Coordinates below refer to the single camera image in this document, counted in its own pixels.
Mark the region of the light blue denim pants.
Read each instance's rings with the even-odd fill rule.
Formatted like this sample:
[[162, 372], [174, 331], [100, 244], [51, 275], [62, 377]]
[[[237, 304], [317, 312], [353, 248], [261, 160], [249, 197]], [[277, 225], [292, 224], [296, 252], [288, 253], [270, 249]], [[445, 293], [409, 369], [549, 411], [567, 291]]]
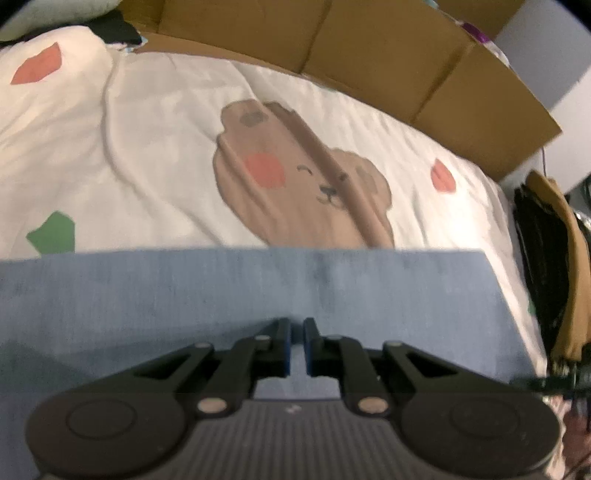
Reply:
[[1, 265], [1, 475], [37, 473], [25, 422], [46, 397], [194, 341], [227, 348], [276, 318], [370, 348], [399, 340], [502, 381], [546, 356], [528, 303], [462, 250], [195, 249]]

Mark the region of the brown suede cushion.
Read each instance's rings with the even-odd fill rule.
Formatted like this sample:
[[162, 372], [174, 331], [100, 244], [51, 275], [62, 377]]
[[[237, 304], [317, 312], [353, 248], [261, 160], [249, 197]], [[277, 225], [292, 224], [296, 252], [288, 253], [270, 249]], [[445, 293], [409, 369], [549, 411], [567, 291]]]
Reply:
[[580, 361], [590, 342], [590, 256], [570, 205], [553, 179], [532, 170], [526, 186], [549, 205], [566, 228], [569, 290], [565, 315], [551, 351], [553, 360]]

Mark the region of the cream bear print bedsheet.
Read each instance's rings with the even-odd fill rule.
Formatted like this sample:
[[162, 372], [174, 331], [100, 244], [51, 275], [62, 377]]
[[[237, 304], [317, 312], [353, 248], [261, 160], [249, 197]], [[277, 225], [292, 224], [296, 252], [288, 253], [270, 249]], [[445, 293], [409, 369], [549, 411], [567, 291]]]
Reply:
[[509, 203], [362, 102], [231, 60], [66, 27], [1, 51], [1, 255], [165, 247], [483, 252], [547, 365]]

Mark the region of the brown cardboard sheet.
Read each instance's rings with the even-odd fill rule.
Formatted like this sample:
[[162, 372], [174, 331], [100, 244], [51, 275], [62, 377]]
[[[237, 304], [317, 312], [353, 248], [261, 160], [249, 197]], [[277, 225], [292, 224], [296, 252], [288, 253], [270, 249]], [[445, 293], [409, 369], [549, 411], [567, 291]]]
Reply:
[[561, 132], [512, 69], [458, 25], [511, 1], [124, 1], [151, 51], [252, 59], [346, 93], [500, 180]]

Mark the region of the floral printed package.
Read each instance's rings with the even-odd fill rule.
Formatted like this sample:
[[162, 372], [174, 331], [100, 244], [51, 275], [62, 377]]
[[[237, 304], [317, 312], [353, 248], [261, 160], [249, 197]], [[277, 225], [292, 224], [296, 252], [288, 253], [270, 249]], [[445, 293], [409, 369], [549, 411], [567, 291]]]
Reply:
[[462, 29], [464, 29], [469, 35], [471, 35], [476, 41], [478, 41], [481, 44], [487, 44], [487, 43], [491, 43], [492, 40], [491, 38], [486, 35], [481, 29], [479, 29], [477, 26], [463, 21], [463, 20], [456, 20], [455, 23], [461, 27]]

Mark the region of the black cloth under pillow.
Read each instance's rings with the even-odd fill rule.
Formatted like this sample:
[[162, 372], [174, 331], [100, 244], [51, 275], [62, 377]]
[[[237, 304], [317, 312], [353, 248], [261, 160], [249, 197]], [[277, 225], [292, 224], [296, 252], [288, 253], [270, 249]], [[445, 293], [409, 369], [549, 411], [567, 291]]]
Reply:
[[125, 44], [139, 46], [142, 43], [140, 33], [126, 22], [119, 10], [112, 10], [85, 23], [93, 34], [105, 44]]

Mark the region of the grey neck pillow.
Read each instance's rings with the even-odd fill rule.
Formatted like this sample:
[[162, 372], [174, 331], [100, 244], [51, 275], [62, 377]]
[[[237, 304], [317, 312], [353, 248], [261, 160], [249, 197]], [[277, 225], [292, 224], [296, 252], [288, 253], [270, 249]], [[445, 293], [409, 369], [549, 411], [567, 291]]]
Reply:
[[120, 0], [1, 0], [1, 41], [60, 25], [78, 24], [115, 10]]

